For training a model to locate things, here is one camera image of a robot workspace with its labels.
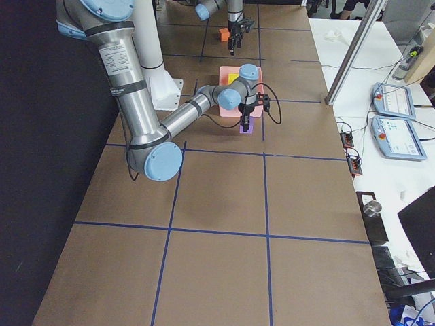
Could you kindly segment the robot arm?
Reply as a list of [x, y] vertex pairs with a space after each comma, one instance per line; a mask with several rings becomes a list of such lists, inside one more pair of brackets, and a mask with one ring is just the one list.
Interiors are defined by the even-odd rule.
[[260, 71], [253, 64], [242, 65], [233, 82], [203, 86], [180, 103], [183, 82], [164, 67], [150, 1], [57, 1], [56, 13], [62, 35], [97, 47], [122, 118], [132, 178], [138, 173], [153, 181], [174, 177], [183, 161], [174, 137], [211, 107], [237, 109], [244, 132], [257, 106], [270, 107], [269, 96], [259, 92]]
[[231, 56], [235, 50], [241, 48], [243, 36], [251, 31], [255, 21], [245, 16], [242, 0], [206, 0], [198, 1], [195, 11], [200, 20], [208, 20], [212, 15], [226, 7], [228, 12], [228, 27], [220, 30], [220, 39], [227, 41], [227, 48]]

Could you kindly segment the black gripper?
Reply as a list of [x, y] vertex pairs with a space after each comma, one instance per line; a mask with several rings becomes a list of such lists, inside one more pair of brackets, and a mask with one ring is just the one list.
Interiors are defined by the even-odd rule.
[[268, 94], [257, 93], [255, 96], [247, 98], [238, 106], [239, 112], [243, 115], [241, 117], [241, 129], [249, 130], [250, 116], [261, 116], [263, 112], [270, 111], [270, 96]]
[[255, 21], [251, 18], [237, 18], [235, 21], [228, 21], [228, 30], [230, 37], [228, 38], [228, 50], [231, 55], [234, 55], [234, 40], [237, 47], [241, 48], [244, 33], [249, 33]]

